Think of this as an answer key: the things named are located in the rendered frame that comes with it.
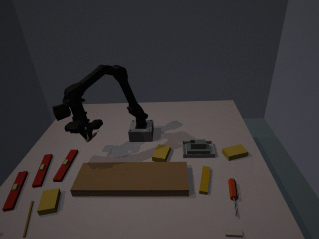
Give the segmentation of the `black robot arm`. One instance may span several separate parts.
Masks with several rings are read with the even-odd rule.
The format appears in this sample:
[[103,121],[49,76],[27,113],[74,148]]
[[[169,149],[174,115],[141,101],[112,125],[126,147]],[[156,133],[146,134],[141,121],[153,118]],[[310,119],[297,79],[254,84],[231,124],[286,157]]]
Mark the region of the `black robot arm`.
[[[135,129],[144,129],[147,127],[146,119],[148,115],[144,113],[142,107],[137,103],[134,94],[131,90],[131,87],[128,83],[128,74],[127,70],[119,65],[99,65],[95,70],[89,73],[84,79],[80,82],[72,84],[64,90],[63,104],[53,106],[53,113],[56,119],[62,120],[71,115],[78,115],[84,112],[82,102],[85,99],[81,98],[85,90],[94,84],[98,79],[103,75],[108,74],[114,76],[114,78],[119,82],[124,95],[129,103],[127,107],[130,114],[136,117],[136,127]],[[68,101],[69,100],[69,101]],[[70,108],[71,110],[70,110]],[[70,133],[79,133],[80,130],[83,130],[85,124],[81,118],[76,120],[73,118],[73,122],[69,125],[68,129]]]

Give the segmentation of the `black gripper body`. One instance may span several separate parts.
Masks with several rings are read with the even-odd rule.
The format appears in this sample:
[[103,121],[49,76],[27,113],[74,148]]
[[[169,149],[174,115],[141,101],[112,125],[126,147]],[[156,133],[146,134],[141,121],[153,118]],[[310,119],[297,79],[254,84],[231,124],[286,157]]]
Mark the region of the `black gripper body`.
[[[90,120],[87,119],[86,117],[86,114],[87,112],[83,112],[81,114],[78,114],[78,115],[73,115],[72,118],[75,118],[76,120],[79,120],[79,118],[81,118],[85,124],[85,127],[86,129],[92,129],[92,130],[95,130],[95,129],[99,129],[101,127],[101,125],[103,124],[102,120],[100,119],[96,119],[96,120],[93,120],[92,122],[89,122]],[[68,132],[69,129],[69,125],[71,124],[72,122],[69,122],[66,126],[65,126],[65,131]]]

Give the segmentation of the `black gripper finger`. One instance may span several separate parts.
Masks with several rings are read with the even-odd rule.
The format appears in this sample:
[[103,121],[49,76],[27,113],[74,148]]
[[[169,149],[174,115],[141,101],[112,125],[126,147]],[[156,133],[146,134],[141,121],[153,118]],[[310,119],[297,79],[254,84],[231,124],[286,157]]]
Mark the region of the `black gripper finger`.
[[86,129],[85,130],[85,132],[87,133],[87,135],[88,135],[88,138],[89,138],[89,140],[91,140],[92,139],[92,129]]
[[86,140],[88,137],[87,137],[87,133],[85,132],[85,127],[83,128],[83,130],[80,130],[80,132],[79,132],[81,135],[82,135],[82,137]]

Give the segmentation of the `brown rectangular panel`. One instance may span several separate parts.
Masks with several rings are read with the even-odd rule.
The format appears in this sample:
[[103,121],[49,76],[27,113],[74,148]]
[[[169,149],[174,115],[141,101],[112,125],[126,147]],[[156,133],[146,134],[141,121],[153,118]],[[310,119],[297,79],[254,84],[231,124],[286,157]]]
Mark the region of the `brown rectangular panel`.
[[187,197],[187,162],[83,163],[72,196]]

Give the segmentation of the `red-handled awl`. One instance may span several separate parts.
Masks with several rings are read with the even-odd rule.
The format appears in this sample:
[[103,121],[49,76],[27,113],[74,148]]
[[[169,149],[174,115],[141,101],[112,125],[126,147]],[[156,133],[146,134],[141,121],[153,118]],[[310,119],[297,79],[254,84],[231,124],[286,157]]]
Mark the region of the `red-handled awl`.
[[235,216],[237,216],[235,201],[238,199],[236,182],[234,178],[228,180],[230,199],[234,201]]

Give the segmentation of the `olive yellow rectangular block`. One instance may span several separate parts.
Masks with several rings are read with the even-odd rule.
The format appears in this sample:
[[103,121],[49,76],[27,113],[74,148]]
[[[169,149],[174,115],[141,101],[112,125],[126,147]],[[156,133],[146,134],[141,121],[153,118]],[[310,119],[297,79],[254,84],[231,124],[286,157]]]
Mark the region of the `olive yellow rectangular block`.
[[223,148],[222,153],[228,159],[228,161],[248,156],[248,151],[240,144]]
[[154,162],[166,162],[170,153],[170,146],[158,144],[153,156],[152,161]]
[[42,216],[57,213],[60,194],[59,188],[43,191],[37,210],[38,214]]

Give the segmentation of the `yellow flat bar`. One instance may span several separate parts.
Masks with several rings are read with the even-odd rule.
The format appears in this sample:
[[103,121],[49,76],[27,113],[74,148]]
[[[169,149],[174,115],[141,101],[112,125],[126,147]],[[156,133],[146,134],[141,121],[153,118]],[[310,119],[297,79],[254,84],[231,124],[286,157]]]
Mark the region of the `yellow flat bar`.
[[208,195],[209,176],[210,176],[210,167],[203,166],[200,189],[199,189],[200,194]]

